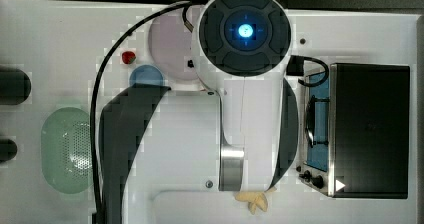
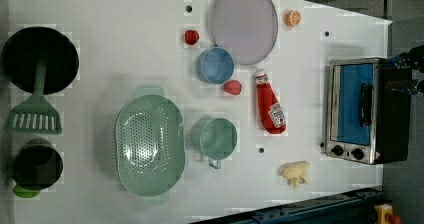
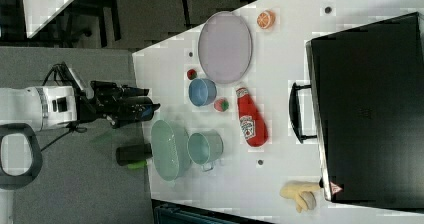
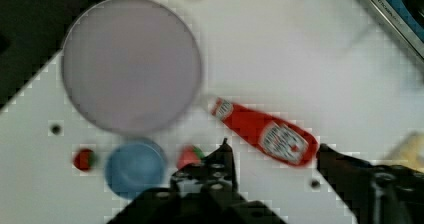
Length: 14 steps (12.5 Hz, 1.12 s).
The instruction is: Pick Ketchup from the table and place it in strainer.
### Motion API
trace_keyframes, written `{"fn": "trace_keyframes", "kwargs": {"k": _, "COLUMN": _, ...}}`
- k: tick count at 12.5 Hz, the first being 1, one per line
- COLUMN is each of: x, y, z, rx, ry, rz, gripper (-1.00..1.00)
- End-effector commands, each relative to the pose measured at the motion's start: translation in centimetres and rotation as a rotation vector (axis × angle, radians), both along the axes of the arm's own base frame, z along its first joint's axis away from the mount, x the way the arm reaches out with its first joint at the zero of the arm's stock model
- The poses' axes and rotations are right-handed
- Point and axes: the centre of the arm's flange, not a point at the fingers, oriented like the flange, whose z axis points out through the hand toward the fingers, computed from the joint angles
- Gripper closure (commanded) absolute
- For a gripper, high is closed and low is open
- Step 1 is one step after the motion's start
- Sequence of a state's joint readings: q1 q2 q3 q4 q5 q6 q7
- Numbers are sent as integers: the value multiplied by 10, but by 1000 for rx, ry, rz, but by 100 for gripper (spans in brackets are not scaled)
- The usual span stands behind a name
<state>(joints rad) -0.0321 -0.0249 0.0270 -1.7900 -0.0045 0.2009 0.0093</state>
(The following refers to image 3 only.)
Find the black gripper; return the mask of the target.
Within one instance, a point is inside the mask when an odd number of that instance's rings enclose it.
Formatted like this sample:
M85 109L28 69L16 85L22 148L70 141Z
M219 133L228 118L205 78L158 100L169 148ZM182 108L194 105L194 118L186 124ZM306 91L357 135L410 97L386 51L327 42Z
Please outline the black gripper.
M103 118L112 128L135 122L150 121L160 104L148 97L148 89L128 85L118 86L114 82L91 81L93 97L80 96L77 104L79 123L90 123Z

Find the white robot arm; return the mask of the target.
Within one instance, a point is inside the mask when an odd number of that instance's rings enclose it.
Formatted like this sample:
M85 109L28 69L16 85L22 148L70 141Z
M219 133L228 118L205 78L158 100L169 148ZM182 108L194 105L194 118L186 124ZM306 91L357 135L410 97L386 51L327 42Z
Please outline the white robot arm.
M158 103L148 97L147 89L119 86L113 82L93 81L84 89L74 86L35 86L1 90L1 143L24 137L32 162L25 172L13 175L1 171L1 188L17 190L34 181L42 165L42 149L36 134L43 130L66 128L79 131L79 125L99 118L114 128L122 124L149 121Z

